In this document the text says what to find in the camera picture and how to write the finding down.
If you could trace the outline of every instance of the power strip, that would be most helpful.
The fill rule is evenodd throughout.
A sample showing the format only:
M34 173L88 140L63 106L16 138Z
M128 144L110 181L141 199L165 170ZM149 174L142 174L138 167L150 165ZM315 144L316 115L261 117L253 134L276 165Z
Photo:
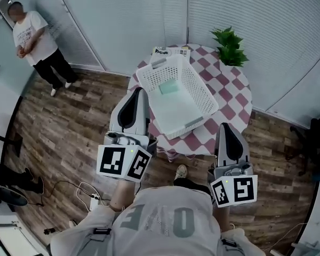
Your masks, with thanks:
M100 198L100 196L98 194L91 194L91 195L96 198ZM90 211L94 210L99 205L99 203L100 203L99 200L91 197L89 210Z

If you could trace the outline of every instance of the wooden floor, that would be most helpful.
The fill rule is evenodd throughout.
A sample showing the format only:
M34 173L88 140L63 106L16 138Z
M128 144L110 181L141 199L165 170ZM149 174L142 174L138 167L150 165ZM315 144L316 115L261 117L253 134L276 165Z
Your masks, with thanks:
M110 113L125 95L128 78L105 74L81 74L70 89L60 89L50 97L51 87L37 77L23 99L10 137L18 132L23 137L20 159L11 148L6 164L22 172L25 167L41 175L45 181L45 196L59 180L94 185L104 198L109 198L116 180L95 174L96 155L109 128ZM311 174L299 177L302 158L285 160L285 152L298 149L289 124L260 113L252 113L248 128L243 132L249 142L251 162L258 175L258 201L231 208L231 221L242 227L250 241L262 249L272 246L298 223L303 223L314 191ZM141 188L170 185L178 164L189 166L192 180L205 183L211 157L200 156L190 161L185 157L169 163L164 156L153 159ZM87 214L75 195L76 188L59 183L53 196L44 198L45 207L28 205L17 208L18 214L31 231L44 243L50 236L45 228L64 230L68 220L81 221ZM40 196L25 192L31 202ZM88 204L90 198L81 194ZM276 250L287 252L300 227L291 231Z

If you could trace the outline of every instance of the white laundry basket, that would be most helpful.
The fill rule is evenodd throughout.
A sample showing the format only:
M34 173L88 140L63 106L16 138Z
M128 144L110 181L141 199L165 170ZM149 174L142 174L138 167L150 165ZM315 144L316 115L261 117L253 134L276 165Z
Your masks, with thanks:
M183 55L176 54L137 70L158 127L168 139L203 125L218 103ZM159 86L173 80L177 90L162 94Z

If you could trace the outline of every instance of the pink and white tablecloth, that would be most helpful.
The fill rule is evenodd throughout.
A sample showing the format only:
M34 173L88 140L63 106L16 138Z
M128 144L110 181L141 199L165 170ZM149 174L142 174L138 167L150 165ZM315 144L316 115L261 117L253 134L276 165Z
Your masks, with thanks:
M170 162L180 154L188 158L195 155L213 155L219 125L227 122L242 132L248 125L252 110L249 83L238 68L225 66L212 48L197 44L178 46L191 49L190 63L217 100L219 110L204 125L172 140L168 140L161 133L156 118L150 111L148 131L158 139L158 152L166 153ZM147 65L150 57L151 55L142 61L138 68ZM136 74L133 74L128 90L133 91L139 86Z

